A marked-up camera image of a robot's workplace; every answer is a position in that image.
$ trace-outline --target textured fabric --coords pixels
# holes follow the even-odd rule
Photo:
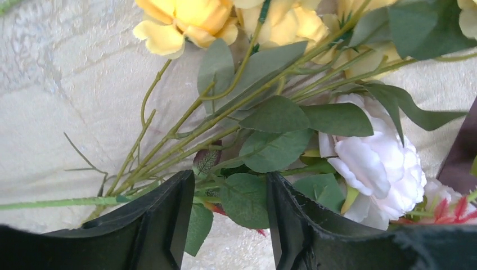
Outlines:
[[[0,17],[0,204],[95,196],[102,175],[64,171],[87,165],[63,132],[99,169],[119,170],[141,130],[142,97],[166,61],[134,38],[132,29],[141,17],[133,0],[24,1]],[[152,109],[157,114],[143,153],[197,97],[203,54],[188,46],[152,93],[146,117]],[[466,110],[477,94],[475,74],[476,59],[426,61],[392,73],[384,82],[410,91],[424,109]],[[204,115],[198,111],[184,131]],[[403,119],[429,176],[436,175],[461,123],[426,132]],[[47,232],[74,228],[91,210],[3,211],[0,222]],[[215,215],[202,250],[196,258],[186,254],[183,269],[274,269],[270,238]]]

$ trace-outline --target artificial flower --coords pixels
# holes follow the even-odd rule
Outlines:
[[[477,0],[457,0],[457,3],[462,10],[459,16],[462,33],[477,39]]]
[[[207,48],[217,38],[232,44],[238,35],[237,19],[232,18],[229,0],[136,0],[145,19],[134,35],[146,41],[147,49],[170,59],[179,57],[186,38]]]
[[[235,0],[240,25],[248,36],[252,36],[255,32],[263,5],[263,1],[252,2],[259,2],[259,4],[251,6],[251,4],[248,4],[249,1]],[[299,41],[308,41],[307,50],[309,50],[317,42],[326,38],[328,35],[326,26],[318,17],[316,11],[310,9],[310,7],[318,6],[318,3],[319,1],[316,0],[272,1],[267,18],[257,37],[260,48],[272,48]]]
[[[477,208],[467,201],[467,197],[437,179],[428,180],[424,187],[424,196],[427,200],[425,210],[433,212],[434,217],[421,218],[418,223],[477,224]]]
[[[368,96],[346,94],[334,103],[350,102],[368,116],[374,134],[369,137],[329,136],[319,132],[322,157],[359,194],[344,213],[356,222],[386,230],[423,200],[426,177],[416,148],[408,138],[404,147],[384,107]]]
[[[339,0],[337,4],[337,14],[323,15],[323,22],[330,30],[330,33],[336,33],[340,31],[341,28],[354,14],[354,12],[356,12],[356,10],[358,10],[364,2],[364,0]],[[395,2],[396,0],[371,0],[371,2],[364,9],[364,12],[392,5]],[[348,37],[350,33],[351,31],[345,33],[343,37],[339,38],[339,40]],[[338,53],[338,51],[336,50],[336,47],[336,45],[333,46],[332,49],[317,56],[312,61],[317,64],[328,64],[337,56],[336,54]],[[373,53],[362,58],[361,60],[353,64],[351,67],[347,68],[345,70],[346,78],[352,78],[367,72],[374,71],[380,65],[381,67],[384,67],[401,61],[401,57],[398,55],[398,52],[392,42],[380,42],[375,44],[369,44],[366,46],[360,46],[359,48],[355,49],[348,49],[342,52],[341,55],[337,58],[336,62],[333,64],[332,68],[336,69],[337,67],[346,64],[347,62],[351,61],[352,59],[367,50],[373,50]],[[381,73],[379,75],[371,76],[369,78],[364,78],[363,80],[380,79],[386,76],[386,74],[388,74],[389,72]]]

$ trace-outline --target white rose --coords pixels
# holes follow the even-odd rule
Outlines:
[[[358,94],[339,96],[335,103],[350,102],[368,116],[374,131],[369,137],[340,137],[319,133],[323,157],[360,194],[344,217],[386,230],[422,201],[426,177],[416,148],[399,139],[391,117],[371,97]]]
[[[460,194],[457,191],[454,191],[452,187],[443,185],[441,182],[439,182],[439,180],[435,178],[430,178],[428,180],[426,186],[424,187],[424,195],[426,196],[426,199],[427,199],[427,204],[425,207],[427,211],[431,211],[432,207],[436,207],[444,199],[447,200],[449,205],[455,205],[456,203],[458,203],[459,199],[462,197],[462,194]],[[464,212],[463,216],[465,217],[476,210],[477,208],[475,206],[473,206],[471,203],[468,203],[466,211]],[[455,217],[454,211],[448,211],[445,213],[445,215],[442,216],[442,218],[453,218],[453,217]],[[419,220],[419,223],[435,223],[435,218],[422,218],[421,220]],[[465,220],[462,223],[477,224],[477,219],[473,218],[473,219]]]

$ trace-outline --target green leaf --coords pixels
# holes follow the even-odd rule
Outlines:
[[[216,101],[215,108],[220,109],[217,110],[215,115],[221,114],[231,106],[239,103],[288,68],[303,55],[306,46],[306,41],[296,42],[259,51],[250,56],[249,62],[245,66],[244,72],[233,91],[226,97]]]
[[[185,252],[194,257],[197,255],[197,252],[199,252],[200,247],[212,228],[213,219],[214,215],[212,212],[203,205],[192,205]]]
[[[363,88],[367,90],[370,94],[372,94],[374,98],[377,99],[379,103],[381,103],[381,105],[384,107],[384,109],[388,112],[399,134],[401,143],[402,145],[404,145],[404,134],[402,131],[401,117],[399,116],[399,103],[392,96],[392,93],[380,91],[379,88],[375,86],[382,87],[383,85],[382,84],[365,84],[363,85]]]
[[[401,0],[388,11],[401,58],[427,60],[477,46],[460,29],[461,9],[455,0]]]
[[[406,90],[396,86],[366,84],[364,87],[375,97],[380,96],[381,99],[394,100],[411,121],[426,131],[438,129],[448,122],[467,114],[462,111],[425,111],[417,107]]]
[[[293,186],[310,199],[340,213],[345,196],[333,174],[310,175],[296,181]]]
[[[228,217],[249,229],[269,228],[266,184],[258,176],[236,173],[220,188],[220,200]]]
[[[310,122],[298,104],[286,97],[273,96],[239,125],[257,131],[283,133],[307,129]]]
[[[375,42],[390,41],[388,8],[382,7],[366,13],[353,29],[349,47]]]
[[[327,159],[322,157],[300,156],[303,164],[313,167],[313,171],[320,173],[336,173],[336,170]]]
[[[477,176],[477,157],[474,158],[474,162],[472,162],[472,167],[470,168],[470,174],[473,176]]]
[[[222,146],[222,141],[212,143],[212,145]],[[205,179],[210,169],[217,165],[221,160],[222,151],[220,150],[199,150],[193,160],[192,170],[199,179]]]
[[[366,137],[373,135],[373,129],[365,112],[352,103],[332,103],[302,106],[301,109],[315,131],[345,136]]]
[[[205,52],[197,76],[197,90],[202,94],[212,82],[214,87],[208,96],[223,93],[230,86],[235,75],[232,52],[222,39],[216,39]],[[205,111],[208,114],[216,110],[216,101],[204,101]]]
[[[255,172],[282,170],[300,157],[312,135],[311,129],[283,134],[255,131],[242,145],[239,155]]]

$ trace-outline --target white peony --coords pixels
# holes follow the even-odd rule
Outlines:
[[[371,97],[339,96],[336,103],[350,102],[368,116],[374,135],[340,137],[319,133],[323,157],[360,194],[344,217],[386,230],[422,202],[426,177],[416,148],[405,137],[404,144],[384,107]]]

